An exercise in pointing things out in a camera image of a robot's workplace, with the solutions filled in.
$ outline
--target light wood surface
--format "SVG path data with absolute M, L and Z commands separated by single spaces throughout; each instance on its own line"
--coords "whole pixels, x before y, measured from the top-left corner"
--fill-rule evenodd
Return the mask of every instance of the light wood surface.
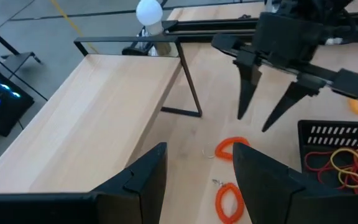
M 262 9 L 261 3 L 193 7 L 174 10 L 170 19 L 181 21 L 227 19 L 237 18 L 243 14 L 257 17 Z M 353 3 L 349 10 L 358 11 L 358 1 Z M 218 186 L 215 186 L 211 180 L 219 179 L 223 182 L 235 183 L 234 171 L 232 164 L 228 162 L 205 158 L 202 150 L 204 149 L 205 153 L 209 155 L 213 154 L 215 146 L 224 138 L 244 136 L 257 150 L 299 170 L 300 159 L 296 130 L 298 120 L 358 121 L 358 116 L 350 112 L 344 97 L 334 94 L 329 89 L 324 89 L 319 96 L 302 100 L 266 133 L 262 133 L 260 130 L 267 116 L 295 77 L 262 67 L 261 71 L 264 74 L 255 92 L 254 99 L 245 117 L 239 121 L 236 119 L 239 74 L 236 66 L 232 64 L 233 58 L 211 48 L 209 44 L 183 44 L 183 48 L 204 115 L 202 118 L 190 118 L 159 113 L 145 137 L 141 150 L 139 152 L 135 150 L 129 160 L 130 162 L 134 161 L 158 142 L 168 142 L 168 180 L 161 223 L 221 223 L 214 209 L 214 198 Z M 155 59 L 146 60 L 148 59 L 137 58 L 135 64 L 134 60 L 124 57 L 117 57 L 108 63 L 94 59 L 94 62 L 99 62 L 98 66 L 90 68 L 88 64 L 91 62 L 87 62 L 87 66 L 81 64 L 80 67 L 85 66 L 88 69 L 88 73 L 81 72 L 81 74 L 95 78 L 90 74 L 95 75 L 94 73 L 103 67 L 110 68 L 112 63 L 121 61 L 127 66 L 116 65 L 117 74 L 133 75 L 139 73 L 141 67 L 144 67 L 139 63 L 146 63 L 147 65 L 157 63 Z M 174 70 L 177 69 L 177 60 L 172 60 L 172 58 L 158 58 L 157 60 L 158 71 L 165 70 L 165 75 L 174 73 Z M 313 63 L 333 70 L 344 67 L 358 72 L 358 44 L 322 47 L 318 50 Z M 107 77 L 108 74 L 104 72 L 100 79 L 109 80 L 109 83 L 112 83 L 114 78 L 111 77 L 110 80 Z M 169 83 L 175 76 L 161 76 L 160 78 L 164 79 L 161 83 Z M 0 192 L 14 192 L 18 189 L 70 192 L 90 190 L 122 169 L 125 162 L 117 161 L 116 156 L 123 153 L 124 155 L 119 155 L 120 158 L 129 157 L 131 152 L 126 152 L 125 149 L 130 144 L 131 149 L 136 146 L 134 142 L 128 139 L 139 139 L 142 137 L 142 133 L 132 133 L 135 136 L 130 136 L 131 134 L 127 133 L 128 138 L 123 140 L 124 143 L 122 143 L 128 144 L 125 147 L 110 142 L 110 139 L 113 139 L 112 137 L 116 136 L 117 133 L 118 136 L 124 134 L 122 131 L 123 128 L 127 127 L 127 120 L 122 119 L 124 112 L 121 110 L 114 112 L 115 117 L 108 116 L 108 112 L 112 113 L 113 111 L 111 106 L 106 106 L 105 110 L 102 111 L 85 112 L 91 110 L 91 105 L 101 103 L 96 100 L 97 96 L 100 97 L 100 93 L 112 94 L 111 98 L 101 97 L 101 99 L 112 101 L 115 97 L 113 88 L 103 84 L 99 79 L 94 80 L 94 82 L 98 83 L 99 88 L 92 88 L 93 94 L 87 93 L 75 98 L 77 100 L 75 102 L 82 105 L 80 109 L 76 109 L 76 103 L 66 100 L 66 103 L 72 103 L 72 106 L 63 106 L 56 110 L 55 108 L 59 108 L 62 101 L 54 100 L 54 104 L 49 102 L 34 119 L 39 121 L 40 124 L 36 125 L 35 121 L 31 122 L 29 128 L 26 128 L 7 152 L 2 155 L 0 158 Z M 90 85 L 92 79 L 89 80 L 89 83 L 79 82 L 71 76 L 54 97 L 64 96 L 64 89 L 71 83 L 77 83 L 79 88 L 80 86 Z M 153 85 L 149 82 L 139 82 L 137 88 L 143 88 L 144 83 Z M 164 95 L 164 93 L 166 91 L 158 92 L 156 95 Z M 133 113 L 136 113 L 136 109 L 140 108 L 139 105 L 131 104 L 129 106 L 133 109 Z M 183 72 L 180 72 L 175 84 L 173 84 L 165 106 L 195 110 Z M 58 116 L 57 112 L 59 112 L 58 119 L 48 122 L 47 126 L 42 125 L 50 118 Z M 149 116 L 156 113 L 156 111 L 149 112 Z M 71 123 L 64 126 L 63 124 L 67 122 L 66 119 L 69 119 Z M 130 122 L 133 122 L 131 124 L 134 126 L 147 126 L 147 124 L 135 124 L 135 121 Z M 61 125 L 63 125 L 65 131 L 63 134 L 68 135 L 65 136 L 67 141 L 64 142 L 60 139 L 62 135 L 56 131 L 56 127 Z M 103 136 L 95 135 L 95 131 L 103 133 Z M 48 136 L 51 136 L 49 142 L 46 141 Z M 36 149 L 42 150 L 43 153 L 37 153 Z M 8 172 L 12 172 L 14 175 L 5 175 Z M 56 174 L 58 175 L 57 178 L 52 178 L 52 175 Z M 224 208 L 228 212 L 234 211 L 234 197 L 228 197 L 224 201 Z M 239 223 L 250 223 L 247 212 Z
M 243 14 L 257 17 L 263 8 L 259 2 L 191 7 L 174 10 L 169 19 L 227 19 Z M 348 10 L 358 11 L 358 0 Z M 161 223 L 221 223 L 214 208 L 218 186 L 211 180 L 236 183 L 233 167 L 216 158 L 205 158 L 202 150 L 212 155 L 224 138 L 244 136 L 257 150 L 300 170 L 297 134 L 300 119 L 358 121 L 358 116 L 349 110 L 346 98 L 325 88 L 320 95 L 303 99 L 262 133 L 268 115 L 295 77 L 262 67 L 263 75 L 254 99 L 239 121 L 236 119 L 239 73 L 232 64 L 233 58 L 209 44 L 183 44 L 183 48 L 204 115 L 198 119 L 160 113 L 146 137 L 142 153 L 159 141 L 168 142 L 168 181 Z M 358 44 L 321 47 L 313 63 L 333 70 L 343 67 L 358 72 Z M 182 75 L 178 77 L 165 104 L 195 109 L 186 80 Z M 229 196 L 224 202 L 228 213 L 235 210 L 234 197 Z M 239 223 L 250 224 L 246 211 Z
M 0 193 L 87 192 L 122 171 L 178 58 L 88 55 L 0 157 Z

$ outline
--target red wire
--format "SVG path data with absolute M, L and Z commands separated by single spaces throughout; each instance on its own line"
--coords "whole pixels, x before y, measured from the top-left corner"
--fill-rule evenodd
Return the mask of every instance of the red wire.
M 306 169 L 308 169 L 309 171 L 312 172 L 317 172 L 317 180 L 318 182 L 324 184 L 323 179 L 321 178 L 321 175 L 323 172 L 329 171 L 329 170 L 335 170 L 334 167 L 331 165 L 330 160 L 327 161 L 327 163 L 319 168 L 315 168 L 315 167 L 310 167 L 308 164 L 308 160 L 310 156 L 331 156 L 331 154 L 333 153 L 333 151 L 330 152 L 309 152 L 306 154 L 305 158 L 304 158 L 304 164 Z M 358 173 L 358 159 L 356 158 L 356 156 L 353 157 L 353 164 L 348 165 L 348 166 L 339 166 L 339 168 L 341 169 L 345 169 L 345 168 L 349 168 L 351 167 L 351 172 L 355 172 Z M 346 174 L 345 175 L 345 179 L 344 179 L 344 184 L 342 184 L 339 187 L 336 187 L 337 189 L 345 189 L 346 185 L 349 185 L 349 181 L 352 180 L 352 184 L 357 184 L 358 185 L 358 177 L 354 176 L 354 175 L 349 175 Z M 358 194 L 358 189 L 353 189 L 355 194 Z

